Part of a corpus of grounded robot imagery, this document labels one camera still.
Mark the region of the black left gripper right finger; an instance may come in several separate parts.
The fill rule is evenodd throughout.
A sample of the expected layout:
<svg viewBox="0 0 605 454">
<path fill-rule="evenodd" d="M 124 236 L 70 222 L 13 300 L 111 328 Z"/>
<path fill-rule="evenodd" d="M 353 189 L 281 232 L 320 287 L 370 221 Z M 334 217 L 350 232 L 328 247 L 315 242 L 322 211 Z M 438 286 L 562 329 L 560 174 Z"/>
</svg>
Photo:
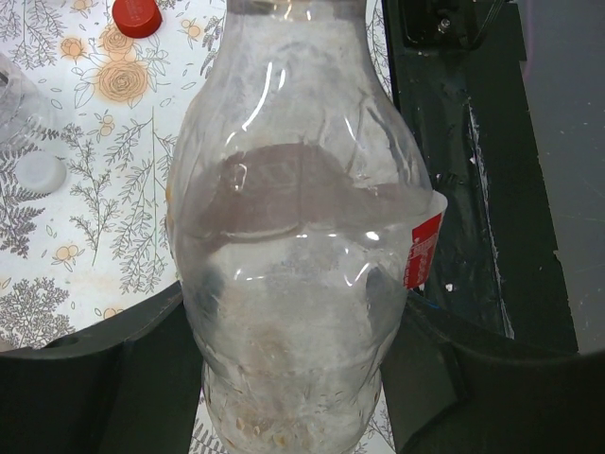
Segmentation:
<svg viewBox="0 0 605 454">
<path fill-rule="evenodd" d="M 601 453 L 604 354 L 565 355 L 411 292 L 381 366 L 398 453 Z"/>
</svg>

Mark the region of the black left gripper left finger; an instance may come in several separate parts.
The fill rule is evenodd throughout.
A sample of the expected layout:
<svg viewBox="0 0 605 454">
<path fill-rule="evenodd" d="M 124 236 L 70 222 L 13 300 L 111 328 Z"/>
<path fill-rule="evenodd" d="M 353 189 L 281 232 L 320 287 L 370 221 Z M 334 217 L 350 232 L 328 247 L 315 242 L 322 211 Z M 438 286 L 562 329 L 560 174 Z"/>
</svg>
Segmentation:
<svg viewBox="0 0 605 454">
<path fill-rule="evenodd" d="M 4 453 L 186 453 L 202 358 L 179 284 L 108 320 L 1 356 Z"/>
</svg>

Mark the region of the crushed clear bottle red label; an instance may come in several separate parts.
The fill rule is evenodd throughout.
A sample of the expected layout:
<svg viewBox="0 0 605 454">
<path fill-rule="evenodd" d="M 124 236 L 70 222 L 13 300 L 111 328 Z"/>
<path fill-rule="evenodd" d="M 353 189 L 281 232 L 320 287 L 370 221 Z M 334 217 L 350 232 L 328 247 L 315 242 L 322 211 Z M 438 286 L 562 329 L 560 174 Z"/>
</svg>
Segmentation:
<svg viewBox="0 0 605 454">
<path fill-rule="evenodd" d="M 350 453 L 434 198 L 362 1 L 231 1 L 181 125 L 166 230 L 232 453 Z"/>
</svg>

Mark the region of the clear plastic bottle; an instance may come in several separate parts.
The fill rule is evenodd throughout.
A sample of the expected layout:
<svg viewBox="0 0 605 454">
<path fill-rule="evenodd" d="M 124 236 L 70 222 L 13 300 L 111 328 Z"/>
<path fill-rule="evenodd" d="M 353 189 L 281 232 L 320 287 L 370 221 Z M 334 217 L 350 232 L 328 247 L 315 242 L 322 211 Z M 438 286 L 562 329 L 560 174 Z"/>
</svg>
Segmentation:
<svg viewBox="0 0 605 454">
<path fill-rule="evenodd" d="M 52 140 L 54 115 L 36 84 L 1 54 L 1 150 Z"/>
</svg>

